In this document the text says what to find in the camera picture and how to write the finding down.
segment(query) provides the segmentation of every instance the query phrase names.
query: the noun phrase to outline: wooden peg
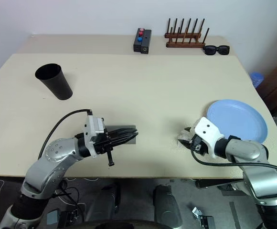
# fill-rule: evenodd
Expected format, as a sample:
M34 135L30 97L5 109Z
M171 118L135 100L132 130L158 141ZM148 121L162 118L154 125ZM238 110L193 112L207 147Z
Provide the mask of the wooden peg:
M204 19L202 20L202 23L201 23L201 26L200 26L200 29L199 29L199 34L201 34L203 23L204 23Z
M178 33L177 33L177 37L176 37L175 43L177 43L177 40L178 40L178 37L179 37L179 33L180 33L180 27L178 28Z
M194 24L194 28L192 29L192 36L193 36L193 34L194 34L194 32L195 32L196 25L197 25L197 21L198 21L198 18L196 19L195 24Z
M171 34L172 34L172 27L170 28L170 34L169 34L169 40L168 40L168 43L170 43L172 40L171 40Z
M185 39L185 37L186 37L186 35L187 35L187 32L188 32L188 28L189 28L189 26L190 26L190 23L191 23L191 18L190 18L190 20L189 20L189 22L188 22L188 25L187 25L186 29L185 29L185 33L184 33L184 36L183 36L182 43L184 43L184 39Z

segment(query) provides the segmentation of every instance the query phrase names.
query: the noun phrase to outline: black box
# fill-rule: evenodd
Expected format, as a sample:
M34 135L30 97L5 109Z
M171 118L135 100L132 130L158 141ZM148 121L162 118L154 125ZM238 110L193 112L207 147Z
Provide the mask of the black box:
M140 29L141 28L138 28L137 35L135 36L135 40L134 40L134 43L133 43L133 51L135 51L135 52L140 52L140 48L141 48L141 45L142 45L142 42L138 41L138 38L142 37L142 36L139 36Z
M144 30L143 40L140 48L141 53L148 54L150 39L151 39L151 30Z

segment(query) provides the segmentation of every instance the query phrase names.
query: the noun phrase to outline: white wall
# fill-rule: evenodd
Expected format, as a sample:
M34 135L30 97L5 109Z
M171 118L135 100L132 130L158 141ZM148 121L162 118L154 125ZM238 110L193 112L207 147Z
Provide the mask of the white wall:
M32 33L163 35L169 17L206 18L248 72L277 65L277 0L0 0L0 67Z

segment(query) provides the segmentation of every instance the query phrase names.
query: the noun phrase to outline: floor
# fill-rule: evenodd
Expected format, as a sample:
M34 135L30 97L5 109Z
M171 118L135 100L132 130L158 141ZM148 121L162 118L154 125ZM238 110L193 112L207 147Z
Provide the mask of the floor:
M86 203L87 208L89 208L100 189L116 181L121 184L121 204L115 219L153 220L152 191L159 184L168 184L171 185L172 192L179 204L183 229L201 228L199 222L192 216L194 207L200 209L204 215L213 216L217 229L255 229L261 223L260 216L250 197L224 196L226 195L225 192L217 187L197 189L195 182L190 179L101 178L96 181L88 181L78 178L68 181L68 187L78 188L80 202ZM18 195L20 187L20 183L5 181L0 193L0 220L5 210ZM55 208L64 210L66 207L66 204L58 198L51 199L38 228L47 228L47 212Z

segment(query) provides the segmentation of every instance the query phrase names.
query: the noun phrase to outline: black cable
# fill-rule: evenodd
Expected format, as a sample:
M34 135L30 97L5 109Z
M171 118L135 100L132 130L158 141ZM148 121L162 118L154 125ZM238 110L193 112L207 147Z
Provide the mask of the black cable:
M205 161L199 160L194 151L191 150L192 157L200 164L205 166L217 166L217 167L226 167L226 166L261 166L261 167L268 167L268 168L274 168L277 170L277 166L266 164L266 163L255 163L255 162L248 162L248 163L209 163Z
M261 223L260 225L258 225L256 229L262 229L262 227L263 227L263 223Z
M69 189L75 189L76 190L76 192L77 192L77 201L76 201L76 203L78 203L79 202L79 190L77 188L75 188L75 187L68 187L68 188L66 188L64 190L67 191Z
M73 114L79 113L79 112L87 112L88 114L91 112L91 110L89 109L81 109L81 110L76 110L76 111L72 111L70 113L68 113L67 115L63 116L58 122L57 124L53 127L53 129L49 132L47 138L45 139L43 146L40 150L39 156L38 156L38 160L42 157L43 151L46 147L46 144L48 142L48 140L50 139L50 137L52 136L52 134L54 133L54 131L57 129L58 125L64 120L66 119L68 116L71 116Z
M83 211L81 210L81 208L78 206L78 204L76 203L76 201L74 201L74 199L65 191L65 189L62 188L62 185L59 185L59 188L61 189L61 191L69 198L69 200L76 206L76 208L80 211L80 215L81 215L81 219L82 222L84 223L85 221L85 216L83 214Z
M16 225L18 225L18 222L19 222L20 219L18 219L13 227L13 229L15 229Z

